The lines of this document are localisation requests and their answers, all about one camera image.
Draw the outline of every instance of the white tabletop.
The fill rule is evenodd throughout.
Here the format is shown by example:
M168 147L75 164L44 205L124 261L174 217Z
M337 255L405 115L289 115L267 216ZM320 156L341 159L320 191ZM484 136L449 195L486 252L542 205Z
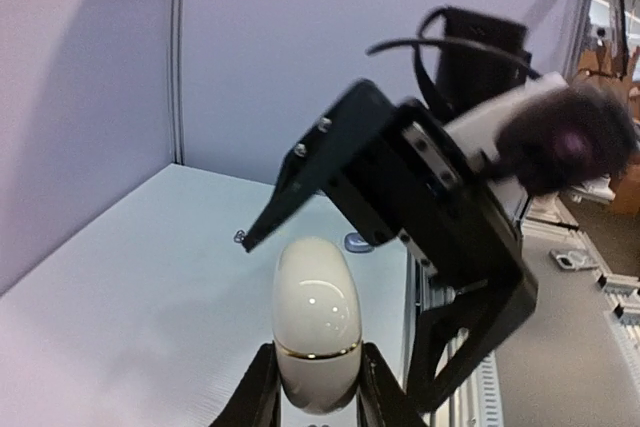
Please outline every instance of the white tabletop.
M315 198L251 255L232 241L266 185L169 166L79 232L0 299L0 423L207 426L271 340L275 262L295 238L341 244L350 225ZM346 254L365 340L404 368L406 255ZM283 425L355 425L284 406Z

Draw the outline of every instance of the white wall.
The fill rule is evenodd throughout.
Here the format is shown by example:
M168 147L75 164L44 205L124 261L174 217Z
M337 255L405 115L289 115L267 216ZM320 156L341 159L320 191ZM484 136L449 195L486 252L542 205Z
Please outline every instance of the white wall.
M187 165L272 181L285 151L354 79L371 78L392 100L417 95L408 51L364 51L413 35L442 4L527 23L534 66L562 68L577 0L184 0Z
M168 39L169 0L0 0L0 293L170 162Z

